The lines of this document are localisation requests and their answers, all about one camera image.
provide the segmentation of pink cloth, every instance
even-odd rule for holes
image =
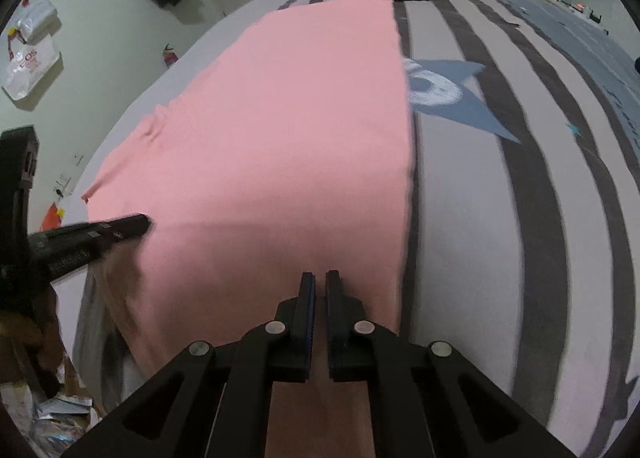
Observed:
[[[322,287],[325,271],[340,270],[370,319],[396,327],[407,108],[392,1],[332,0],[265,16],[146,117],[84,195],[91,221],[140,212],[156,223],[135,254],[117,250],[103,265],[143,372],[193,340],[220,345],[271,320],[302,271]],[[324,334],[316,326],[319,352]],[[270,425],[272,456],[368,454],[370,435],[369,451],[353,448],[366,414],[352,396],[366,388],[330,384],[326,356],[314,362],[311,385],[274,390],[288,431]]]

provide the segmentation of bed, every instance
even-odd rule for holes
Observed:
[[[64,223],[87,220],[81,193],[142,117],[247,27],[324,1],[254,0],[215,25],[113,127],[61,204]],[[395,2],[394,11],[404,57],[428,60],[407,65],[409,77],[444,74],[466,105],[413,103],[400,333],[424,345],[449,340],[572,451],[602,456],[640,399],[633,62],[600,30],[542,1]],[[65,348],[113,409],[144,379],[95,276],[85,269],[55,288]]]

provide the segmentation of blue star print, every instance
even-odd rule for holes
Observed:
[[[574,133],[574,135],[576,135],[577,137],[582,137],[582,133],[580,133],[580,128],[578,128],[575,124],[567,123],[566,125]]]
[[[468,61],[428,61],[404,58],[409,80],[409,103],[415,111],[438,115],[519,142],[494,113],[462,83],[484,70]]]

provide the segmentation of white plastic bag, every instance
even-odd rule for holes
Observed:
[[[20,18],[18,26],[20,34],[27,41],[36,36],[58,16],[58,10],[49,0],[43,0],[26,9],[25,15]]]
[[[36,45],[22,42],[10,43],[11,61],[6,67],[2,86],[14,101],[27,97],[42,76],[47,73],[60,57],[60,51],[50,34]]]

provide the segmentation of metal screw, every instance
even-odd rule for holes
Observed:
[[[449,357],[451,355],[451,345],[444,341],[436,341],[431,345],[431,351],[438,357]]]
[[[264,329],[267,330],[268,333],[277,335],[284,332],[286,326],[284,326],[284,323],[281,323],[280,321],[271,321],[264,326]]]
[[[368,335],[370,333],[373,333],[373,330],[376,329],[376,325],[369,321],[358,321],[353,325],[353,329],[361,335]]]
[[[189,346],[189,353],[195,357],[201,357],[209,352],[209,343],[196,341]]]

